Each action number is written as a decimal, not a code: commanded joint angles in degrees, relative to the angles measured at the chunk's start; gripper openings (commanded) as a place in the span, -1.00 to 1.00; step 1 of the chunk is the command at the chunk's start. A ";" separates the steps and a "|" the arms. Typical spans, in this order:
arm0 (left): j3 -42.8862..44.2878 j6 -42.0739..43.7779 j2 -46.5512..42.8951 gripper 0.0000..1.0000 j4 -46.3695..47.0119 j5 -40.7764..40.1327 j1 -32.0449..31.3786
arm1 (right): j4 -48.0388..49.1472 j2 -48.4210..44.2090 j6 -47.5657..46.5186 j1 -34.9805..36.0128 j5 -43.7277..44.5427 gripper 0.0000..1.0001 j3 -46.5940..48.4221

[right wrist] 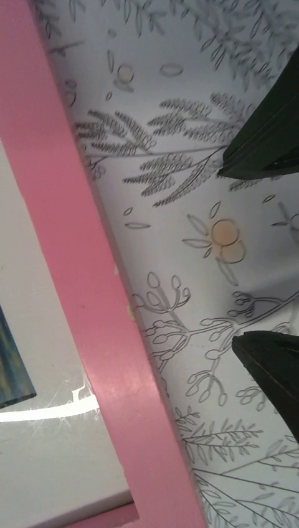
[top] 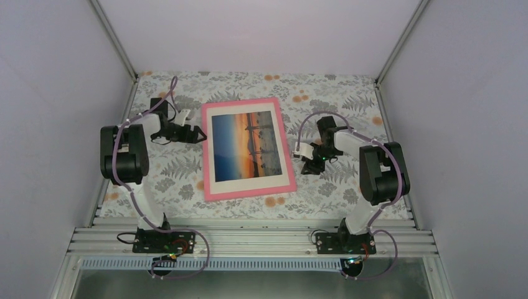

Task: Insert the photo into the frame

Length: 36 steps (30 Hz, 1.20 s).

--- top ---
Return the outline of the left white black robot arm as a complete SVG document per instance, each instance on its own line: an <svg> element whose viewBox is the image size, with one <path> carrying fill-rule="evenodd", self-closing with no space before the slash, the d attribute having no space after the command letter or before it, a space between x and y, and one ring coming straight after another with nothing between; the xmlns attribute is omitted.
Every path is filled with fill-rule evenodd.
<svg viewBox="0 0 528 299"><path fill-rule="evenodd" d="M149 146L158 139L167 143L198 144L207 139L199 126L192 126L188 110L158 97L150 100L150 108L122 125L104 126L100 130L100 170L114 186L131 194L131 204L139 211L138 225L128 244L134 253L190 254L196 233L173 232L166 214L155 203L148 187Z"/></svg>

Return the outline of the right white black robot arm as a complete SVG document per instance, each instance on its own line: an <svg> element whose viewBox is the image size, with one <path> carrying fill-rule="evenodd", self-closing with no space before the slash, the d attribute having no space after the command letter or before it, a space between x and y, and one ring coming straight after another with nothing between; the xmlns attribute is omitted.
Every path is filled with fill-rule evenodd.
<svg viewBox="0 0 528 299"><path fill-rule="evenodd" d="M326 163L344 154L359 161L359 187L363 199L343 218L333 237L338 250L351 254L360 246L372 246L372 225L381 212L393 206L410 192L410 179L402 145L396 141L382 143L369 138L350 126L339 126L336 113L324 112L317 123L321 142L303 143L296 140L293 155L301 158L302 174L321 174Z"/></svg>

